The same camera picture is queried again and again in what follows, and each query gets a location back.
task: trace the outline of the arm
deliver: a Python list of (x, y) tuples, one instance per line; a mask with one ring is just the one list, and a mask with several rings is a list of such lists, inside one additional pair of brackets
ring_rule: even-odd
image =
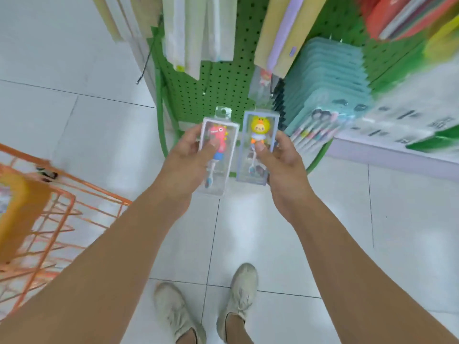
[(216, 146), (201, 126), (171, 150), (155, 182), (43, 291), (0, 325), (0, 343), (118, 343), (170, 227), (190, 205)]
[(343, 344), (459, 343), (442, 324), (392, 281), (314, 194), (290, 138), (281, 151), (257, 144), (270, 171), (273, 200), (294, 227), (315, 282)]

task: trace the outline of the tiled floor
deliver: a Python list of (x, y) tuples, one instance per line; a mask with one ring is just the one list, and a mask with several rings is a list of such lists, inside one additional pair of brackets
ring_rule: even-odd
[[(136, 198), (164, 158), (156, 109), (145, 85), (135, 85), (139, 69), (129, 47), (111, 42), (91, 0), (29, 1), (19, 7), (2, 0), (0, 7), (0, 18), (12, 24), (0, 33), (0, 109), (7, 111), (0, 142)], [(83, 10), (85, 22), (74, 16)], [(459, 336), (459, 184), (327, 157), (310, 180), (360, 246)], [(152, 305), (158, 280), (175, 282), (208, 343), (221, 343), (217, 314), (246, 261), (260, 274), (247, 321), (256, 343), (339, 342), (269, 188), (231, 179), (220, 200), (195, 194), (169, 232), (123, 343), (171, 342)]]

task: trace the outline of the hand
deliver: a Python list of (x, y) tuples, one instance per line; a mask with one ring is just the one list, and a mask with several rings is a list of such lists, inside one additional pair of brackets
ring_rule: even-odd
[(183, 134), (150, 187), (154, 197), (168, 203), (167, 211), (171, 211), (174, 221), (187, 211), (191, 194), (206, 178), (207, 164), (219, 146), (218, 139), (211, 139), (198, 152), (196, 139), (201, 133), (201, 126), (196, 125)]
[(279, 147), (271, 153), (260, 141), (255, 143), (258, 159), (269, 170), (269, 184), (274, 204), (290, 224), (315, 194), (307, 179), (303, 160), (290, 138), (278, 131)]

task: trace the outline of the foot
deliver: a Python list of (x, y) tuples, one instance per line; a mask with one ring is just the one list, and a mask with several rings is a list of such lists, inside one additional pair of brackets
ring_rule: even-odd
[(204, 328), (193, 320), (186, 308), (183, 295), (173, 284), (158, 284), (153, 295), (153, 303), (158, 320), (171, 330), (174, 342), (192, 329), (196, 336), (196, 344), (206, 344)]
[(247, 319), (247, 311), (252, 306), (258, 289), (258, 273), (253, 265), (244, 263), (233, 276), (228, 304), (221, 312), (217, 320), (217, 332), (225, 343), (226, 320), (228, 315), (236, 315), (244, 320)]

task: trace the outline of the person's left hand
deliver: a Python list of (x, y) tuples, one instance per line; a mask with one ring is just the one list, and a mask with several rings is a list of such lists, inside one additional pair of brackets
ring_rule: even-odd
[(201, 151), (196, 139), (202, 125), (188, 129), (171, 149), (158, 177), (150, 187), (151, 193), (168, 202), (170, 214), (179, 219), (188, 209), (191, 194), (207, 176), (207, 164), (219, 146), (218, 139), (210, 140)]

